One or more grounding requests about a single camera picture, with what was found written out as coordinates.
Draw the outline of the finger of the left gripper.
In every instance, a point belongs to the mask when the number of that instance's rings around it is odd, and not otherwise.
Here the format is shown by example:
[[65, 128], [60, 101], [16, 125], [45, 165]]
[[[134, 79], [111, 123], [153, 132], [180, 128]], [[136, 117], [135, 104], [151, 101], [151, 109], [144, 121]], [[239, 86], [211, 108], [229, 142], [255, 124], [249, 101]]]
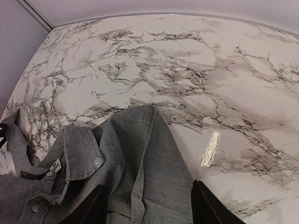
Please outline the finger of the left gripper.
[[7, 139], [6, 139], [6, 131], [8, 130], [8, 125], [4, 123], [0, 123], [0, 146], [3, 146]]

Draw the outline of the grey button-up shirt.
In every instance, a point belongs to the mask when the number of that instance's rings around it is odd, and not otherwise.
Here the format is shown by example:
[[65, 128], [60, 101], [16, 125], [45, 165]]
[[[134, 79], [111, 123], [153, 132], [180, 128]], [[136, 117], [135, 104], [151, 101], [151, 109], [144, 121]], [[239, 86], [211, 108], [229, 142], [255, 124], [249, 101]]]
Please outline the grey button-up shirt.
[[1, 223], [60, 224], [97, 185], [107, 191], [106, 224], [192, 223], [192, 179], [153, 105], [95, 129], [65, 126], [42, 161], [18, 122], [18, 113], [3, 120], [16, 174], [0, 177]]

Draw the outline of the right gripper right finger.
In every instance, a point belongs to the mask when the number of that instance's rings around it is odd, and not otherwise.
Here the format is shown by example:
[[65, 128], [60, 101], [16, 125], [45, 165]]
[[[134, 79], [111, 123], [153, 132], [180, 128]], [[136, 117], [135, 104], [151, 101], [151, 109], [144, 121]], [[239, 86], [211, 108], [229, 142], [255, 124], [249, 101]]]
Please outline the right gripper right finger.
[[193, 182], [191, 202], [194, 224], [245, 224], [202, 181]]

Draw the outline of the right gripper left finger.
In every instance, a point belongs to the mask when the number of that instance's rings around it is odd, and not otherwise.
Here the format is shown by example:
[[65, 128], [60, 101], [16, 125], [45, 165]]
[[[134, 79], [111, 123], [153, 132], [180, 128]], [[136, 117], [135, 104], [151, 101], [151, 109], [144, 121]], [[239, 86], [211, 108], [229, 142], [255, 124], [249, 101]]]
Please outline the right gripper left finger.
[[107, 220], [107, 191], [97, 185], [83, 202], [61, 224], [105, 224]]

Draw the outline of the left aluminium frame post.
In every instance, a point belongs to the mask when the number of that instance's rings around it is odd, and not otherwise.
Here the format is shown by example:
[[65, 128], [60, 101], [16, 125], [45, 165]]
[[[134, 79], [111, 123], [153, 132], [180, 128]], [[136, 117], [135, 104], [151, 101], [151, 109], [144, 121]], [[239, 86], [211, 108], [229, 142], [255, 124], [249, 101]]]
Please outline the left aluminium frame post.
[[48, 32], [55, 27], [29, 0], [17, 0], [17, 2], [42, 25]]

